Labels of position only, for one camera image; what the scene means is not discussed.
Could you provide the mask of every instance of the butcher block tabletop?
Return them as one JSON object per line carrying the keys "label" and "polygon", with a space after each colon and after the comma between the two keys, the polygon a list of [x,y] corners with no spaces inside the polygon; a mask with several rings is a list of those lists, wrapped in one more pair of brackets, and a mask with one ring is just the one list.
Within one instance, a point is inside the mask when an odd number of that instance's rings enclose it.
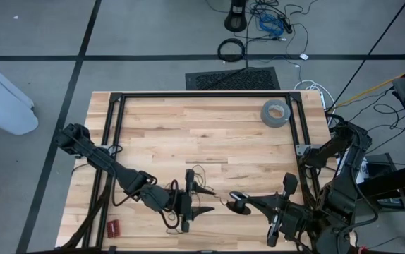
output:
{"label": "butcher block tabletop", "polygon": [[[92,141],[100,145],[111,92],[94,92],[85,126]],[[312,144],[330,139],[320,96],[316,91],[302,91],[302,103]],[[281,236],[276,247],[267,246],[267,219],[254,207],[249,216],[228,210],[224,204],[230,191],[249,195],[269,195],[283,190],[285,173],[298,177],[290,124],[269,128],[260,118],[266,101],[279,97],[137,97],[127,98],[119,145],[123,148],[116,160],[125,167],[146,171],[165,187],[173,179],[185,186],[186,169],[193,168],[202,185],[213,188],[220,198],[200,194],[193,196],[193,206],[210,206],[215,210],[190,222],[190,232],[165,227],[159,213],[142,202],[128,200],[119,207],[109,203],[107,221],[119,221],[121,235],[108,238],[103,249],[117,250],[296,250],[295,243]],[[295,102],[294,116],[299,140],[303,142]],[[111,123],[109,144],[114,135],[118,102]],[[75,166],[85,164],[78,159]],[[56,246],[61,246],[82,223],[90,205],[95,169],[85,165],[76,169],[68,190]],[[322,169],[320,185],[330,181],[332,171]],[[115,199],[126,195],[116,184]],[[303,204],[300,187],[291,200]],[[167,217],[174,224],[174,216]],[[95,244],[99,217],[93,223],[90,246]],[[302,242],[309,244],[304,234]]]}

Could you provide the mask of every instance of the gray duct tape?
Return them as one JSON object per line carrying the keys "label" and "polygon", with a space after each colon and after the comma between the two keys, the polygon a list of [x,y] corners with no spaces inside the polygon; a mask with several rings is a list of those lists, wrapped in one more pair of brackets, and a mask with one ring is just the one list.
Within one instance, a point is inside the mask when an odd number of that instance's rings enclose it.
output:
{"label": "gray duct tape", "polygon": [[265,125],[271,128],[279,128],[286,124],[290,118],[290,108],[286,102],[279,99],[271,99],[264,104],[260,112],[260,118]]}

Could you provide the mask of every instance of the black doormat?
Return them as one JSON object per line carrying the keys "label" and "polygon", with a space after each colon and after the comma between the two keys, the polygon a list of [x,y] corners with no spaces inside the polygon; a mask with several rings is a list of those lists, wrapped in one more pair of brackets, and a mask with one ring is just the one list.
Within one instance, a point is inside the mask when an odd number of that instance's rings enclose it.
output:
{"label": "black doormat", "polygon": [[274,67],[186,74],[187,90],[280,90]]}

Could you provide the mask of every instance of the white bin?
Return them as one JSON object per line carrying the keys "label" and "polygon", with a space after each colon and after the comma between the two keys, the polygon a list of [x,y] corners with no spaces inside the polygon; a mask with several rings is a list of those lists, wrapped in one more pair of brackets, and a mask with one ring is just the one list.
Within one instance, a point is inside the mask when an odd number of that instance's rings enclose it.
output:
{"label": "white bin", "polygon": [[32,100],[0,74],[0,128],[14,135],[26,134],[38,127],[31,110]]}

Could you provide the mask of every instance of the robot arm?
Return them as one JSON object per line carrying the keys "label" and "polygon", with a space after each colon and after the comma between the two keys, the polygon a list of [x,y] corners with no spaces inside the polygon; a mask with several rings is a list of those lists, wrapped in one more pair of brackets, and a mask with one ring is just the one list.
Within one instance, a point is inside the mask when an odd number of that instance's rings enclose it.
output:
{"label": "robot arm", "polygon": [[186,170],[186,189],[179,190],[177,181],[171,184],[171,189],[164,189],[155,185],[157,179],[154,176],[135,169],[127,169],[113,159],[109,151],[102,147],[96,147],[90,139],[90,132],[80,124],[69,124],[64,130],[55,136],[54,141],[70,155],[87,157],[88,164],[96,169],[101,169],[111,174],[119,183],[124,193],[134,201],[142,200],[144,204],[163,216],[163,211],[174,211],[176,216],[182,218],[181,230],[188,232],[188,221],[196,216],[213,210],[213,207],[191,207],[192,192],[214,195],[212,191],[205,190],[195,182],[195,172]]}
{"label": "robot arm", "polygon": [[301,233],[306,231],[313,242],[314,253],[345,254],[351,251],[349,232],[355,223],[358,199],[355,180],[372,140],[365,130],[352,123],[341,122],[333,132],[329,142],[320,148],[308,147],[298,158],[301,169],[321,168],[329,157],[348,149],[340,172],[323,186],[314,207],[308,208],[289,200],[298,184],[296,176],[289,173],[284,177],[282,194],[250,197],[236,191],[230,193],[235,201],[230,202],[228,208],[233,212],[250,214],[246,204],[251,204],[266,216],[270,224],[268,246],[276,246],[281,232],[286,240],[295,241],[310,253],[309,248],[299,241]]}

